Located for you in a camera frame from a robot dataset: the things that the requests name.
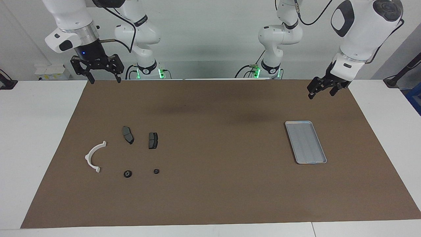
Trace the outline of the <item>white wall socket box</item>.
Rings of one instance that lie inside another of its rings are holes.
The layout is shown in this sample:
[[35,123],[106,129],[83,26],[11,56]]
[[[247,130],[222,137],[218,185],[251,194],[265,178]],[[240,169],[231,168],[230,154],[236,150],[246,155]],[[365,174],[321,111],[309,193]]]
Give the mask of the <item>white wall socket box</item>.
[[40,80],[70,80],[72,76],[65,65],[37,66],[36,79]]

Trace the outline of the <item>black table clamp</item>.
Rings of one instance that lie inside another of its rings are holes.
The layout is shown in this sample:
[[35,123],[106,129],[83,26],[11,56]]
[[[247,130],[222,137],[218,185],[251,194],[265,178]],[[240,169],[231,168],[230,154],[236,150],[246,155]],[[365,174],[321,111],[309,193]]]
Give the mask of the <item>black table clamp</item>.
[[12,90],[18,80],[13,80],[3,69],[0,69],[0,83],[0,90]]

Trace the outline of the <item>silver metal tray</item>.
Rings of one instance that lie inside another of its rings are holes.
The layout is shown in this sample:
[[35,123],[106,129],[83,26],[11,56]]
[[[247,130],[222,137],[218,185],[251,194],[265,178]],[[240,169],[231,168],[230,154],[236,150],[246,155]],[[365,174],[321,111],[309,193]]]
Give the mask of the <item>silver metal tray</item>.
[[309,120],[285,122],[296,163],[300,165],[325,164],[327,158],[322,149],[314,125]]

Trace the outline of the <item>brown table mat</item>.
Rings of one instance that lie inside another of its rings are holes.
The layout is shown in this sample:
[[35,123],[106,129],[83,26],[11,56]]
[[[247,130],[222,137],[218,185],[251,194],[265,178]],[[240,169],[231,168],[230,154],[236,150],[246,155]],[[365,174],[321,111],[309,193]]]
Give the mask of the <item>brown table mat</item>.
[[[351,92],[308,83],[87,84],[21,228],[421,219]],[[325,164],[296,163],[289,120],[313,123]]]

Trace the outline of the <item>white curved plastic bracket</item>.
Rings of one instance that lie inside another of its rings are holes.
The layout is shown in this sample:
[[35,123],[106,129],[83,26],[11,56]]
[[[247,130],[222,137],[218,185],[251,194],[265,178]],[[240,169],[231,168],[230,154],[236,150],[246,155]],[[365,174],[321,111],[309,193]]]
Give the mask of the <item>white curved plastic bracket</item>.
[[87,162],[87,164],[89,165],[89,167],[93,168],[97,173],[99,173],[101,171],[101,168],[99,166],[95,166],[94,164],[92,164],[92,156],[93,154],[103,148],[107,146],[107,142],[103,141],[101,144],[98,144],[96,146],[94,146],[86,155],[85,155],[85,160]]

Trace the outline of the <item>dark grey angled brake pad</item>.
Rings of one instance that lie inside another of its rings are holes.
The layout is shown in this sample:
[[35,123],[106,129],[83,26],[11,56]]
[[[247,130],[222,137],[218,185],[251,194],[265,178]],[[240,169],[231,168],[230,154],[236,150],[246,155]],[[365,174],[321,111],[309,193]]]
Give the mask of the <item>dark grey angled brake pad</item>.
[[122,135],[129,144],[133,144],[134,137],[133,137],[132,132],[131,132],[131,130],[128,126],[122,127]]

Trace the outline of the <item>black clamp stand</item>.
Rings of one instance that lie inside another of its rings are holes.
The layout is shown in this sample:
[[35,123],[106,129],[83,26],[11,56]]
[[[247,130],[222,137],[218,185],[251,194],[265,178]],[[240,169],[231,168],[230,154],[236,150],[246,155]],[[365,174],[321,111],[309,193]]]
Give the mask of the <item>black clamp stand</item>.
[[397,82],[409,71],[415,69],[418,65],[421,64],[421,52],[418,53],[401,71],[393,76],[389,76],[383,79],[383,82],[388,88],[398,88]]

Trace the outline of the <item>blue crate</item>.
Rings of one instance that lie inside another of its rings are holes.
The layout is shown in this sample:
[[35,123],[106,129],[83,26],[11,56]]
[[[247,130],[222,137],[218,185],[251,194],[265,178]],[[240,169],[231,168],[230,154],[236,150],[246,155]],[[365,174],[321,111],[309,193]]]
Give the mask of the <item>blue crate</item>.
[[405,94],[405,98],[421,116],[421,82]]

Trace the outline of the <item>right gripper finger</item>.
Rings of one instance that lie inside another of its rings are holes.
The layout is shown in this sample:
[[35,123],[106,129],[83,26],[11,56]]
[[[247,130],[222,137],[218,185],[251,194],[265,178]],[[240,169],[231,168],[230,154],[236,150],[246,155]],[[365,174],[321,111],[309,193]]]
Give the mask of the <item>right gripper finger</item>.
[[117,83],[121,83],[121,74],[124,72],[124,65],[117,54],[107,57],[107,71],[115,76]]
[[84,61],[76,55],[72,56],[70,62],[77,75],[86,77],[89,83],[92,85],[95,83],[95,78],[90,72],[92,70],[92,64],[90,62]]

